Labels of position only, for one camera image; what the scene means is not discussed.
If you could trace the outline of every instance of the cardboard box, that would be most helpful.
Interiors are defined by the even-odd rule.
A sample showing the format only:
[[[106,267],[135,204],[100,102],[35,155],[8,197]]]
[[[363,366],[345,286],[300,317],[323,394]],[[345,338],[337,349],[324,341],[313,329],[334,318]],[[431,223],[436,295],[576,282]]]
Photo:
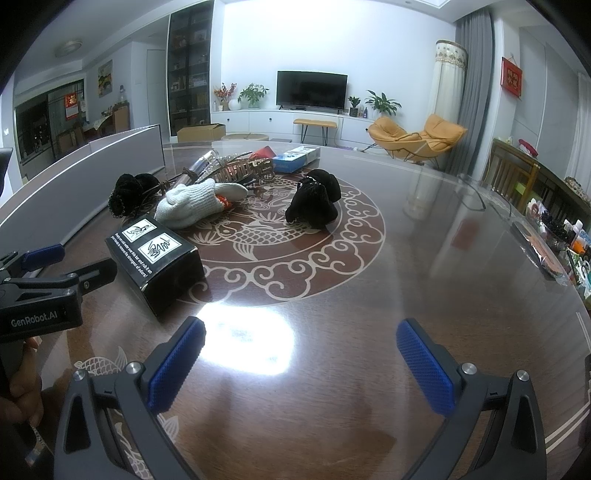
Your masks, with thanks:
[[[183,127],[177,131],[179,142],[213,142],[226,135],[226,125],[210,124]]]
[[[148,215],[105,242],[134,293],[155,315],[205,276],[197,247]]]
[[[320,158],[320,147],[297,147],[273,158],[273,170],[292,173]]]

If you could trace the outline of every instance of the metal screw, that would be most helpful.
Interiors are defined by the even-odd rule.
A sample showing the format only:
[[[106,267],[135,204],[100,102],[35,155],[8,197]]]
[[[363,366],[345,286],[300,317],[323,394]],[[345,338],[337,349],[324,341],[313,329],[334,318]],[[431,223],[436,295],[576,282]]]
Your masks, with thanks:
[[[84,377],[86,376],[86,370],[84,370],[83,368],[80,368],[79,370],[76,370],[73,374],[72,374],[72,378],[76,381],[79,382],[80,380],[82,380]]]
[[[142,364],[139,362],[131,362],[130,364],[127,364],[127,367],[125,367],[125,371],[130,375],[136,374],[140,370],[142,370]]]
[[[470,364],[470,363],[466,363],[466,364],[463,364],[462,365],[462,371],[466,375],[474,375],[476,372],[478,372],[478,369],[476,368],[476,365]]]
[[[527,382],[530,379],[530,375],[525,370],[518,370],[517,378],[519,378],[522,382]]]

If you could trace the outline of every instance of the television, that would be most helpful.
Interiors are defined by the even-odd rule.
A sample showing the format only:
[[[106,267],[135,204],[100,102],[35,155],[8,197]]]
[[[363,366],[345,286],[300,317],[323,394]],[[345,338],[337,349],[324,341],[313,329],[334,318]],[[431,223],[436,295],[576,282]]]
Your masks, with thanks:
[[[322,72],[277,72],[277,105],[345,109],[347,76]]]

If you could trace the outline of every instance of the dining table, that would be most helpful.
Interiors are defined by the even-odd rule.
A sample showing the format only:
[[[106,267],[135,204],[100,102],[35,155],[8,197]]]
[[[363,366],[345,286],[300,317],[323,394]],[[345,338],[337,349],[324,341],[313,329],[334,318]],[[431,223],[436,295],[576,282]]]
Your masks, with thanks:
[[[297,147],[248,140],[168,144],[171,178],[210,148],[220,155]],[[312,168],[336,176],[338,218],[323,229],[287,223]],[[42,275],[109,256],[122,226],[104,209]],[[303,171],[276,174],[245,200],[178,231],[197,246],[205,278],[154,316],[119,272],[85,295],[80,327],[43,337],[38,362],[52,446],[72,374],[121,371],[167,341],[187,316],[206,326],[203,350],[158,420],[205,478],[400,479],[444,422],[400,354],[414,318],[462,364],[530,375],[549,480],[589,441],[589,315],[575,288],[551,277],[515,235],[526,220],[467,177],[387,155],[321,147]],[[451,478],[470,466],[490,412]],[[134,472],[149,470],[113,414]]]

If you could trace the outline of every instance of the black box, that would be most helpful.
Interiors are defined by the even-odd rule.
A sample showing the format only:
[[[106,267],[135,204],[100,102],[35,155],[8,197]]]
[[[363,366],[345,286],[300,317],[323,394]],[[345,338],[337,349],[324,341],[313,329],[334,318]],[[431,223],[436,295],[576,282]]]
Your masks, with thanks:
[[[156,315],[204,277],[197,247],[148,215],[105,242],[119,271]]]

